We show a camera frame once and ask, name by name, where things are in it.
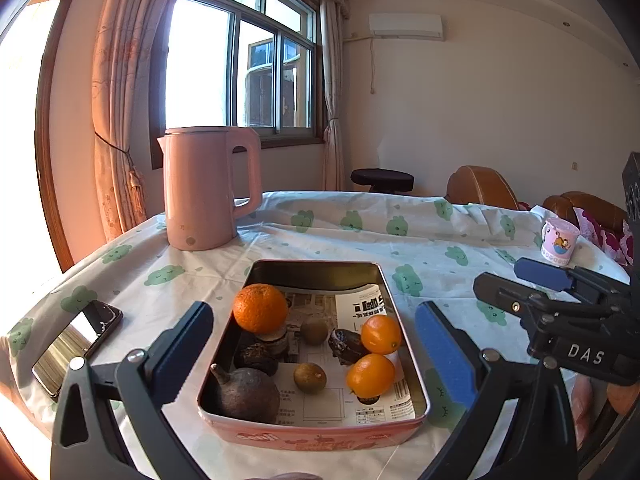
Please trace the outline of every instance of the pink cushion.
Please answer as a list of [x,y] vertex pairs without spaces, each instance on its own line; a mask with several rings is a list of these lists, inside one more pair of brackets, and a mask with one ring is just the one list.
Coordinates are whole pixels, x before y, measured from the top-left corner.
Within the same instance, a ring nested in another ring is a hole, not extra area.
[[617,264],[626,266],[633,264],[633,235],[626,222],[625,233],[622,237],[604,229],[596,219],[584,209],[574,207],[575,215],[580,225],[580,234],[592,244],[598,246],[609,258]]

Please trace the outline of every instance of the das logo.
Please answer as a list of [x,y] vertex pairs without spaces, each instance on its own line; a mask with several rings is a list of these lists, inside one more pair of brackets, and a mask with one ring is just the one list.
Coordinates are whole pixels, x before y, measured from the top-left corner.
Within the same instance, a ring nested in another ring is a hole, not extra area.
[[578,357],[580,355],[580,361],[591,362],[592,364],[599,365],[602,362],[602,358],[604,357],[604,352],[601,350],[599,352],[595,352],[593,356],[593,360],[591,360],[591,348],[587,348],[586,350],[580,350],[580,346],[575,343],[571,344],[571,348],[569,348],[569,353],[567,357]]
[[272,433],[238,433],[236,437],[242,440],[257,440],[259,442],[274,442],[275,440],[279,440],[279,438]]

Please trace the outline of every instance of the mandarin orange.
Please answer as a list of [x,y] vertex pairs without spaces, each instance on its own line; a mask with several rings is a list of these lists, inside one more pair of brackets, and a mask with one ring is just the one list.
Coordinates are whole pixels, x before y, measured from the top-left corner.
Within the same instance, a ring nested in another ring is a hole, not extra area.
[[360,329],[364,348],[374,354],[387,355],[400,348],[402,330],[400,324],[390,316],[371,316]]
[[289,307],[284,295],[273,285],[254,283],[236,294],[233,312],[236,323],[254,334],[276,331],[287,319]]
[[368,354],[359,359],[347,373],[347,386],[361,399],[377,397],[394,383],[396,367],[380,354]]

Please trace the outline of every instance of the phone screen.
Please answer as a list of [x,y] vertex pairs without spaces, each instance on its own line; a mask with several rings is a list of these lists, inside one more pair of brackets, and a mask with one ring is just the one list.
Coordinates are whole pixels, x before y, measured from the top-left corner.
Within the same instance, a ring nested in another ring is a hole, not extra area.
[[33,375],[51,397],[58,395],[69,361],[74,357],[89,357],[98,340],[121,318],[117,308],[91,301],[51,343],[33,366]]

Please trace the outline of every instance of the tablecloth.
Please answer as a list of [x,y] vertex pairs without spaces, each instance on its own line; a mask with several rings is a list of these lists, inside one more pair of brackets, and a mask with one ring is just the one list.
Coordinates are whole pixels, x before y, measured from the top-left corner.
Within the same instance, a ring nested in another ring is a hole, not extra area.
[[[124,313],[119,329],[92,358],[94,364],[121,360],[127,351],[150,345],[196,300],[212,306],[213,333],[177,400],[164,407],[189,452],[214,480],[267,478],[289,471],[324,480],[415,479],[450,435],[463,413],[446,393],[428,355],[414,344],[430,394],[428,422],[401,446],[359,451],[293,452],[258,449],[220,440],[198,415],[196,396],[230,315],[231,303],[251,264],[259,259],[363,260],[376,262],[391,287],[410,340],[416,340],[414,311],[433,300],[455,327],[480,348],[498,349],[507,359],[530,362],[527,335],[518,319],[477,301],[473,279],[481,272],[518,280],[513,264],[526,256],[542,260],[540,231],[552,213],[482,205],[451,205],[442,198],[354,192],[265,193],[262,206],[238,221],[238,236],[210,251],[183,252],[168,245],[163,214],[106,244],[73,266],[5,336],[0,380],[18,388],[38,425],[50,432],[56,405],[33,379],[31,368],[89,301],[98,299]],[[628,276],[598,248],[580,238],[572,265],[597,270],[628,283]],[[571,300],[539,287],[553,298]],[[565,372],[568,385],[574,374]],[[139,469],[156,478],[140,449],[120,402],[113,402],[124,439]],[[510,421],[508,402],[474,474],[486,471]]]

